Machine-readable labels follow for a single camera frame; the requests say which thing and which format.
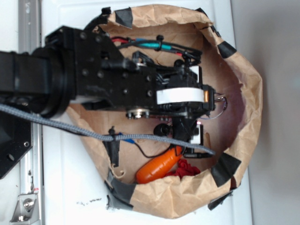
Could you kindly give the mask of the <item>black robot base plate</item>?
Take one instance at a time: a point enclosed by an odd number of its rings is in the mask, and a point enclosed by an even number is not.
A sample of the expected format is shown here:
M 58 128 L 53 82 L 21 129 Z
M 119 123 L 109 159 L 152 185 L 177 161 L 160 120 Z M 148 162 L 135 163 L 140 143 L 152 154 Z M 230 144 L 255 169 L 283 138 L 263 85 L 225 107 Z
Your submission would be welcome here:
M 31 123 L 0 113 L 0 178 L 16 166 L 32 146 Z

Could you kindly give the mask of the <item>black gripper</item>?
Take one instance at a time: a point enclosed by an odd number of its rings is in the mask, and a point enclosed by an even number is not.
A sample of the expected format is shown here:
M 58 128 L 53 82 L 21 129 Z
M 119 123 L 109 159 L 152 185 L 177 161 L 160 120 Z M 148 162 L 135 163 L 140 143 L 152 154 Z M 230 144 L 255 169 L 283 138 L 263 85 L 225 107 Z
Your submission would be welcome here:
M 60 27 L 45 46 L 62 54 L 75 73 L 75 98 L 87 110 L 124 111 L 128 118 L 195 119 L 215 109 L 215 90 L 175 68 L 176 53 L 202 55 L 155 39 L 110 37 Z

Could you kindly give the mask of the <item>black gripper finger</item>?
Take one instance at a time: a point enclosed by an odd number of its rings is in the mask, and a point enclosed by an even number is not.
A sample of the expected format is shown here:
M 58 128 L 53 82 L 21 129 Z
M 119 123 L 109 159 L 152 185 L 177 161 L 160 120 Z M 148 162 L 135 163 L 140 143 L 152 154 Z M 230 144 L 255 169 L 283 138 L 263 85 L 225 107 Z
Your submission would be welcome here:
M 197 125 L 194 119 L 174 117 L 171 122 L 156 125 L 153 134 L 157 136 L 172 134 L 173 139 L 189 143 L 195 141 L 194 144 L 203 145 L 203 126 Z
M 177 52 L 176 55 L 179 56 L 179 59 L 174 61 L 173 66 L 184 70 L 184 72 L 193 77 L 197 83 L 202 83 L 202 67 L 200 66 L 201 55 L 192 55 L 187 52 Z

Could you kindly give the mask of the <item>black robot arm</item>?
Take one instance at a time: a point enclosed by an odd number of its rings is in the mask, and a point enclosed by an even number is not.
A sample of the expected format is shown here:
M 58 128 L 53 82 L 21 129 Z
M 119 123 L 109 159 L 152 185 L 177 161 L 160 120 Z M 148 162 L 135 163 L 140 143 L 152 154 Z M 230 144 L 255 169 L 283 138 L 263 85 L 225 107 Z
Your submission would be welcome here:
M 112 142 L 148 139 L 190 149 L 196 121 L 215 109 L 215 90 L 191 67 L 199 50 L 163 41 L 110 37 L 60 27 L 32 54 L 1 52 L 0 109 L 77 135 Z M 70 103 L 125 112 L 129 119 L 172 119 L 173 137 L 100 135 L 53 121 Z

